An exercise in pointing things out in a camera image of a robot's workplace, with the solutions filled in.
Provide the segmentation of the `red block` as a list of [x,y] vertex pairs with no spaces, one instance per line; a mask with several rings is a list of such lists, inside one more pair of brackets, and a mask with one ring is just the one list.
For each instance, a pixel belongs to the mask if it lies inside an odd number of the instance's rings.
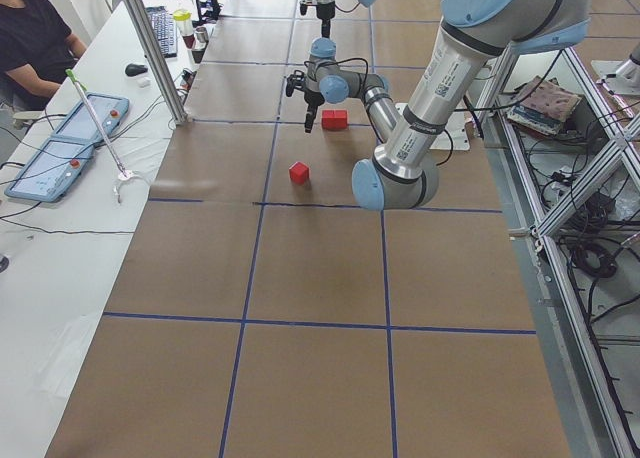
[[289,178],[294,184],[304,185],[310,179],[310,169],[305,163],[296,161],[289,167]]
[[337,130],[348,127],[348,112],[343,109],[333,111],[333,128]]
[[334,111],[330,109],[325,109],[322,111],[321,115],[321,126],[326,130],[334,129]]

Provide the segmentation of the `metal cup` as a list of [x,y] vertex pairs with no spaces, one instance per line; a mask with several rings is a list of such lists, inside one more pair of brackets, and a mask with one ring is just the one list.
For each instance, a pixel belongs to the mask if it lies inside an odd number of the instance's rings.
[[206,45],[209,42],[209,34],[204,26],[198,26],[194,29],[194,36],[198,43]]

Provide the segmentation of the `yellow lid cup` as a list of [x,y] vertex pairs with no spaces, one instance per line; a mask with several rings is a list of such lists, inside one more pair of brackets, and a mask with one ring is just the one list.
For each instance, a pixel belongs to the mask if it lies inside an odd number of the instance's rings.
[[187,9],[176,9],[173,12],[172,17],[183,38],[194,37],[190,11]]

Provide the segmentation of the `black keyboard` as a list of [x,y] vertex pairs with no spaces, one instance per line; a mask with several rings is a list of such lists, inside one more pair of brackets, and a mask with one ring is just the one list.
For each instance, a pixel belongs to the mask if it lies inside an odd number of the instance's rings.
[[146,7],[147,17],[158,41],[160,51],[165,58],[173,58],[178,54],[177,28],[171,14],[161,6]]

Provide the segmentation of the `black computer mouse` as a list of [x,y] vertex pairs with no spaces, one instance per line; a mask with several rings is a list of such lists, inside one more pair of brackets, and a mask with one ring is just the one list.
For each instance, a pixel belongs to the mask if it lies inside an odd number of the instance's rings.
[[144,64],[129,63],[125,66],[124,73],[127,77],[136,77],[148,71]]

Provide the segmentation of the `stack of books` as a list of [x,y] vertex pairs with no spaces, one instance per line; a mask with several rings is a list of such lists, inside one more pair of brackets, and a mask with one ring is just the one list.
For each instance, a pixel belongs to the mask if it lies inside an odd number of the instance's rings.
[[516,101],[517,104],[508,109],[507,119],[551,136],[561,131],[582,101],[582,96],[560,87],[556,81],[535,76],[520,88]]

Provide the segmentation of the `lower blue teach pendant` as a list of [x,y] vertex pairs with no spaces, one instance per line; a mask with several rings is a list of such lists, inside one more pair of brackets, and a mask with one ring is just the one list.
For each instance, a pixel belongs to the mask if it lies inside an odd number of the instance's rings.
[[93,158],[94,145],[50,138],[10,182],[11,198],[52,203],[65,195]]

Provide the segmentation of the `person in black shirt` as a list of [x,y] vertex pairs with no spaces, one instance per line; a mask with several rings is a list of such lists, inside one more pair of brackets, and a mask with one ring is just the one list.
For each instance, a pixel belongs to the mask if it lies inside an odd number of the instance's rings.
[[1,0],[1,81],[42,111],[87,51],[49,0]]

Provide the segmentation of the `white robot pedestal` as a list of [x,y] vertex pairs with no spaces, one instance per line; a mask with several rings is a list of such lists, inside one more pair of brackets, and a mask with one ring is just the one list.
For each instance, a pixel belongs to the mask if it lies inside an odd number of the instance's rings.
[[466,132],[466,123],[466,116],[463,112],[454,112],[446,125],[446,131],[451,136],[451,140],[449,140],[446,133],[442,133],[434,140],[431,149],[441,151],[469,151],[470,143]]

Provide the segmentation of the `aluminium frame post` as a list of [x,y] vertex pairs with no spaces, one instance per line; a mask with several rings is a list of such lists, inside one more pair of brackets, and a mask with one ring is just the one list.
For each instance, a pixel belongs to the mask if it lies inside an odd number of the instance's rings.
[[142,0],[122,0],[132,20],[141,47],[151,67],[151,71],[159,87],[165,104],[176,125],[188,121],[188,114],[184,109],[181,98],[175,86],[165,58],[152,29]]

